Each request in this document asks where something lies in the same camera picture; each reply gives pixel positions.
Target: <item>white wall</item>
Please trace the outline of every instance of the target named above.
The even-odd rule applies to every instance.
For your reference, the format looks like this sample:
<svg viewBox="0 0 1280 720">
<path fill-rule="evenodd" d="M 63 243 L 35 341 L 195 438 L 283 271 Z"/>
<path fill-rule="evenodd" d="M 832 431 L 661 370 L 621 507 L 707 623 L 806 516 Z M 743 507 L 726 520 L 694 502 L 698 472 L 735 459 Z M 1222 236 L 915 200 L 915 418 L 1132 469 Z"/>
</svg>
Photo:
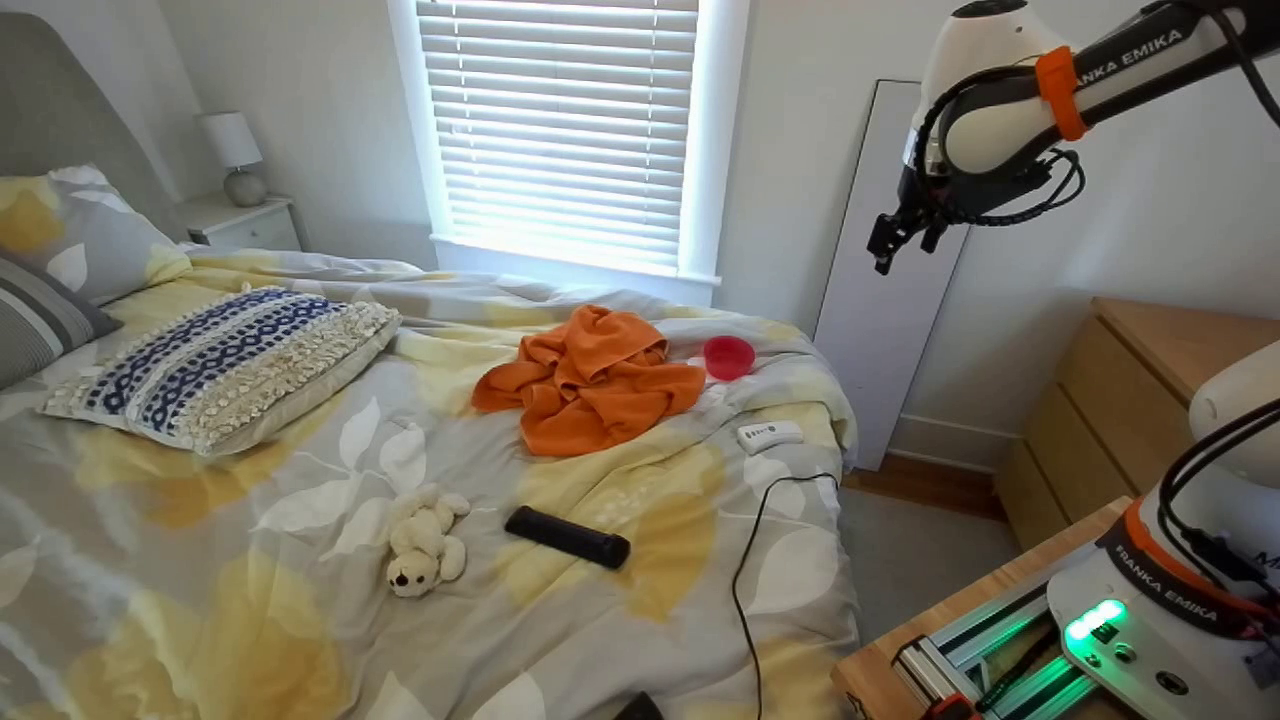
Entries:
<svg viewBox="0 0 1280 720">
<path fill-rule="evenodd" d="M 160 0 L 206 113 L 244 108 L 309 249 L 432 265 L 383 0 Z"/>
<path fill-rule="evenodd" d="M 201 149 L 195 92 L 155 0 L 0 0 L 45 15 L 134 131 L 166 195 L 215 178 Z"/>
<path fill-rule="evenodd" d="M 71 25 L 81 47 L 106 56 L 106 92 L 134 105 L 138 136 L 172 159 L 176 185 L 201 185 L 193 149 L 176 149 L 193 136 L 193 108 L 153 5 L 201 105 L 255 118 L 312 249 L 425 260 L 426 208 L 387 0 L 40 5 Z M 812 328 L 872 83 L 919 77 L 957 5 L 756 0 L 718 251 L 726 306 Z M 1092 40 L 1139 5 L 1037 9 L 1062 36 Z M 1280 131 L 1236 77 L 1094 127 L 1082 162 L 1089 195 L 1071 208 L 970 232 L 896 431 L 898 450 L 986 469 L 1092 291 L 1280 315 Z"/>
</svg>

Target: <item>floor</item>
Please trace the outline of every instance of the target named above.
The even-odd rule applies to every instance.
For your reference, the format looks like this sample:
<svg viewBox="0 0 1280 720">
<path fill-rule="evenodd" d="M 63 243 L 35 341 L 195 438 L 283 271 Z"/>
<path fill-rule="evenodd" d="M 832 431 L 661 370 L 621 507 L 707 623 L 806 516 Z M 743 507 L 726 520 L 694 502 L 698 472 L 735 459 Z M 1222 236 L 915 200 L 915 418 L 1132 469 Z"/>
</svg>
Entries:
<svg viewBox="0 0 1280 720">
<path fill-rule="evenodd" d="M 852 551 L 865 639 L 1021 551 L 986 477 L 898 457 L 848 477 L 838 537 Z"/>
</svg>

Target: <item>bed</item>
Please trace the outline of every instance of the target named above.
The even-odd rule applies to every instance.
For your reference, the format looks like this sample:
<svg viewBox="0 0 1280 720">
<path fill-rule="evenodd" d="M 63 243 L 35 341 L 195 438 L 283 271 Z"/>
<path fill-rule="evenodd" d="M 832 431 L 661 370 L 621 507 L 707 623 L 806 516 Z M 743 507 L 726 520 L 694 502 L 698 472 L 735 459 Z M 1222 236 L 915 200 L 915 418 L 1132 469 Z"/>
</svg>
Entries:
<svg viewBox="0 0 1280 720">
<path fill-rule="evenodd" d="M 0 96 L 0 175 L 94 166 L 99 191 L 176 232 L 148 159 L 47 25 L 0 13 Z M 832 658 L 856 642 L 856 596 L 834 477 L 856 418 L 802 331 L 395 260 L 153 251 L 115 297 L 91 297 L 71 251 L 47 260 L 81 278 L 87 297 L 67 291 L 99 310 L 94 331 L 0 393 L 0 715 L 536 720 L 635 701 L 662 715 L 838 715 Z M 118 357 L 273 291 L 395 323 L 376 315 L 376 352 L 244 447 L 54 417 L 63 388 L 84 401 Z M 694 397 L 623 438 L 533 450 L 528 410 L 476 410 L 476 388 L 583 306 L 642 321 L 662 368 L 698 376 Z M 748 341 L 751 370 L 705 376 L 710 334 Z M 743 443 L 763 423 L 801 431 Z M 448 528 L 463 567 L 395 596 L 393 520 L 425 488 L 469 502 Z M 512 537 L 514 507 L 621 537 L 627 557 L 604 567 Z"/>
</svg>

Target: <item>white stuffed toy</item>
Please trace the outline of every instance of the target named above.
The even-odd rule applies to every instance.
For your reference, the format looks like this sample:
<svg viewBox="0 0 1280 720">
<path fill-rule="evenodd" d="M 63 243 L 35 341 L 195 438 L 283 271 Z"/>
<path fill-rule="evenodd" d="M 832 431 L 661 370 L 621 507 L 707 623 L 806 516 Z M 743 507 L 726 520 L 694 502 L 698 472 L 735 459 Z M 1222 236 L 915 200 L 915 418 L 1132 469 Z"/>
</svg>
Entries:
<svg viewBox="0 0 1280 720">
<path fill-rule="evenodd" d="M 393 512 L 393 560 L 387 587 L 393 596 L 426 596 L 435 584 L 453 584 L 469 567 L 469 542 L 448 537 L 469 498 L 439 488 L 418 488 Z"/>
</svg>

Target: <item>window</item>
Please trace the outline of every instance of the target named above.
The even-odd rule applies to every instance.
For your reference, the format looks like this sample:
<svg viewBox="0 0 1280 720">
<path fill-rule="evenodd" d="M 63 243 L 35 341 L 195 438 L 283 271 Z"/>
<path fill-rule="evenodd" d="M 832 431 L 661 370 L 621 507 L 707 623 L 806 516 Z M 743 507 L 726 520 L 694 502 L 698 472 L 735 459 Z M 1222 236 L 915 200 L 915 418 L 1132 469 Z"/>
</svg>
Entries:
<svg viewBox="0 0 1280 720">
<path fill-rule="evenodd" d="M 416 0 L 432 239 L 710 285 L 743 15 L 743 0 Z"/>
</svg>

